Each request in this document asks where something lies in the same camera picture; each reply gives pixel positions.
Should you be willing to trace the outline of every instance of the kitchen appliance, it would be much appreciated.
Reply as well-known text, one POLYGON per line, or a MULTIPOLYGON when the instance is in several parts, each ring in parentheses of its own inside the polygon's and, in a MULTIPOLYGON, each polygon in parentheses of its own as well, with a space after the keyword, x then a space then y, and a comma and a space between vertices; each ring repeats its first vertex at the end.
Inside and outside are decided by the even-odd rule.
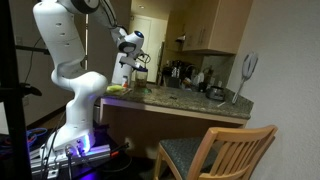
POLYGON ((243 65, 242 65, 241 84, 240 84, 240 87, 239 87, 237 93, 233 96, 232 104, 236 103, 244 82, 247 81, 248 79, 250 79, 250 77, 252 76, 252 73, 256 67, 257 62, 258 62, 258 54, 255 52, 250 52, 245 57, 245 59, 243 61, 243 65))
POLYGON ((206 91, 206 97, 213 100, 224 101, 225 93, 223 92, 222 87, 211 86, 206 91))

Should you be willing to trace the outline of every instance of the jar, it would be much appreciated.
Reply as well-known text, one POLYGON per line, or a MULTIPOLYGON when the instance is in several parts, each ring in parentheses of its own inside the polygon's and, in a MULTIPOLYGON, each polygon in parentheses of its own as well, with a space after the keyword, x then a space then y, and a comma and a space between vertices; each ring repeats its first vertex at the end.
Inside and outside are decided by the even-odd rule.
POLYGON ((148 69, 137 69, 135 75, 135 87, 147 87, 148 69))

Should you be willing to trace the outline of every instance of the kettle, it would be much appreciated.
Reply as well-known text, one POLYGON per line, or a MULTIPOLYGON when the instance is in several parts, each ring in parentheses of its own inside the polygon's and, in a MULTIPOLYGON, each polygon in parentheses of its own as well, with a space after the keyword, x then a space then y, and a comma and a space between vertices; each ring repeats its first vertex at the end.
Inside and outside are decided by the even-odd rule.
POLYGON ((222 87, 211 86, 206 91, 206 97, 213 100, 224 101, 225 94, 222 87))

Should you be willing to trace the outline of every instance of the countertop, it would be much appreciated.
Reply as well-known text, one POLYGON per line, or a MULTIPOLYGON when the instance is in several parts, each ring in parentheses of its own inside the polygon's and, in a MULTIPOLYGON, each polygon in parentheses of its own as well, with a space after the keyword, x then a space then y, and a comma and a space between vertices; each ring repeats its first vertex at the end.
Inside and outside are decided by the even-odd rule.
POLYGON ((208 99, 205 93, 148 84, 147 88, 130 89, 127 93, 105 93, 102 98, 123 100, 146 105, 191 112, 250 119, 253 102, 239 96, 232 104, 234 92, 224 89, 225 101, 208 99))

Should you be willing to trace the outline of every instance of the black pole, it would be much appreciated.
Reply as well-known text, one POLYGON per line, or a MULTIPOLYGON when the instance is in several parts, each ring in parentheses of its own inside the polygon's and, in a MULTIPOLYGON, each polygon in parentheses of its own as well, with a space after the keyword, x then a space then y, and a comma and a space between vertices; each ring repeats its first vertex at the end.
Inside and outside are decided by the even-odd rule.
POLYGON ((13 149, 14 179, 32 179, 29 147, 22 105, 22 89, 19 85, 17 57, 14 44, 9 0, 0 1, 0 99, 4 108, 13 149))

